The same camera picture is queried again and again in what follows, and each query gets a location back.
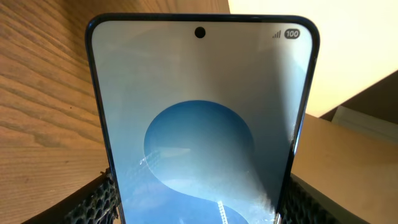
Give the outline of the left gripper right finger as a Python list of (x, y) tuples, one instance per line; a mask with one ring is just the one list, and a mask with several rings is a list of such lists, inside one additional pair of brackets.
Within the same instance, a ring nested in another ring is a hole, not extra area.
[(281, 224), (369, 224), (297, 177), (291, 175), (280, 208)]

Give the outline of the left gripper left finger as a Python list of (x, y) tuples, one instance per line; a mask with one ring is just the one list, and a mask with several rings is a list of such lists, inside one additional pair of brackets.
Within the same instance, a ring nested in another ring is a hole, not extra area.
[(23, 224), (113, 224), (119, 218), (118, 190), (110, 170)]

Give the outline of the blue Galaxy smartphone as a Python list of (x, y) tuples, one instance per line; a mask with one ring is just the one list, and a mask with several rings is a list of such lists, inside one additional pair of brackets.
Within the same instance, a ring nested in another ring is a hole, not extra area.
[(123, 223), (277, 223), (320, 48), (301, 16), (107, 13), (85, 44)]

